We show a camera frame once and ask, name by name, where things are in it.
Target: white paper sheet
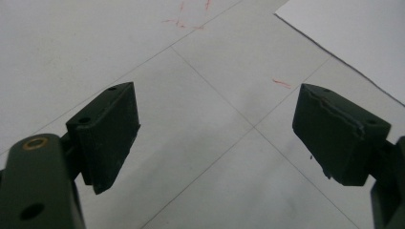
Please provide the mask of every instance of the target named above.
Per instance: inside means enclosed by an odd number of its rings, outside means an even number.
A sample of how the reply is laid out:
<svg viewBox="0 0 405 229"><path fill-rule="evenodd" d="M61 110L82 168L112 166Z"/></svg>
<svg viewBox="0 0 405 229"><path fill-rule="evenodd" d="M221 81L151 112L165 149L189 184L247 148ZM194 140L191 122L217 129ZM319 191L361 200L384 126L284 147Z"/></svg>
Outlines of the white paper sheet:
<svg viewBox="0 0 405 229"><path fill-rule="evenodd" d="M405 1L290 0L276 14L405 105Z"/></svg>

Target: hole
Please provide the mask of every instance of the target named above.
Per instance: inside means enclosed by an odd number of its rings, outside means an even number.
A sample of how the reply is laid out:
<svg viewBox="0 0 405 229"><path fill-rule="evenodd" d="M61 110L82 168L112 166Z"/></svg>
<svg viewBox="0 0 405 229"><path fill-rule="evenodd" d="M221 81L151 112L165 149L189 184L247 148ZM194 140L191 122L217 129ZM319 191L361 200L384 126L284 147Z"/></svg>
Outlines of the hole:
<svg viewBox="0 0 405 229"><path fill-rule="evenodd" d="M375 124L377 124L377 122L374 121L374 120L367 120L367 123L369 123L370 125L375 125Z"/></svg>
<svg viewBox="0 0 405 229"><path fill-rule="evenodd" d="M34 219L39 216L44 211L44 204L42 203L35 203L21 212L20 218L21 220L30 220Z"/></svg>
<svg viewBox="0 0 405 229"><path fill-rule="evenodd" d="M88 123L90 121L90 117L82 117L78 120L80 123Z"/></svg>
<svg viewBox="0 0 405 229"><path fill-rule="evenodd" d="M48 139L46 137L36 137L36 138L33 138L33 139L27 141L23 145L23 149L27 150L27 151L36 150L41 147L44 147L47 143L48 143Z"/></svg>

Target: gray tiled floor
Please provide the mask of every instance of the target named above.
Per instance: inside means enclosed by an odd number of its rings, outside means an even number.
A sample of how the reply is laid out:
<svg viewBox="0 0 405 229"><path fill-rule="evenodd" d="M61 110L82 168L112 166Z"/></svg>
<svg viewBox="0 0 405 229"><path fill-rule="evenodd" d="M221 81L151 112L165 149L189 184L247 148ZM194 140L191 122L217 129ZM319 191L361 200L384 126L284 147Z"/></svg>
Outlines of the gray tiled floor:
<svg viewBox="0 0 405 229"><path fill-rule="evenodd" d="M373 179L326 179L293 134L298 89L381 116L391 142L405 108L277 19L284 2L0 3L1 168L13 142L63 135L134 81L142 127L115 185L96 196L76 181L88 228L372 228Z"/></svg>

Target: floor tile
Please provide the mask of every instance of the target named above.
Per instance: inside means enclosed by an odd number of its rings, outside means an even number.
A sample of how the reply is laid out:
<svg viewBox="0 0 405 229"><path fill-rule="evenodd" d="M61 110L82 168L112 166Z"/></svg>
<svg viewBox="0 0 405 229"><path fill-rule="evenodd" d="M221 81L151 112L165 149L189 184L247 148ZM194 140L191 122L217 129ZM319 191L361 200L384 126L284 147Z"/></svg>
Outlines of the floor tile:
<svg viewBox="0 0 405 229"><path fill-rule="evenodd" d="M331 59L306 83L329 88L394 124L396 128L389 137L392 142L405 133L400 120L405 108L338 60ZM299 89L256 128L359 228L373 228L370 190L374 179L369 177L364 187L344 187L324 176L320 165L310 159L310 152L292 131L298 92Z"/></svg>
<svg viewBox="0 0 405 229"><path fill-rule="evenodd" d="M117 83L128 81L141 127L116 183L96 196L76 180L90 229L140 228L252 128L172 50ZM41 132L63 133L66 119Z"/></svg>
<svg viewBox="0 0 405 229"><path fill-rule="evenodd" d="M236 3L192 12L203 11L204 23ZM180 6L181 0L2 1L0 154L192 32L164 22L178 17Z"/></svg>
<svg viewBox="0 0 405 229"><path fill-rule="evenodd" d="M225 12L174 49L253 125L329 58L251 2Z"/></svg>
<svg viewBox="0 0 405 229"><path fill-rule="evenodd" d="M145 228L356 227L253 130Z"/></svg>

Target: white floor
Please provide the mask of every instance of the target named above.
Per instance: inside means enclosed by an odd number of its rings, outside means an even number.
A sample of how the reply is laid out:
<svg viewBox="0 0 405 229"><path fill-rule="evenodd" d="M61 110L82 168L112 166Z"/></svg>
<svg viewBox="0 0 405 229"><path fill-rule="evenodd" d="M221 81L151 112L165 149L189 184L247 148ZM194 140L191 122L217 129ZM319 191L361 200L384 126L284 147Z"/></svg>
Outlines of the white floor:
<svg viewBox="0 0 405 229"><path fill-rule="evenodd" d="M63 135L134 81L142 127L115 185L96 196L76 181L88 228L373 228L373 179L328 180L294 135L298 90L379 115L392 143L405 108L274 16L286 2L2 1L0 168L14 142Z"/></svg>

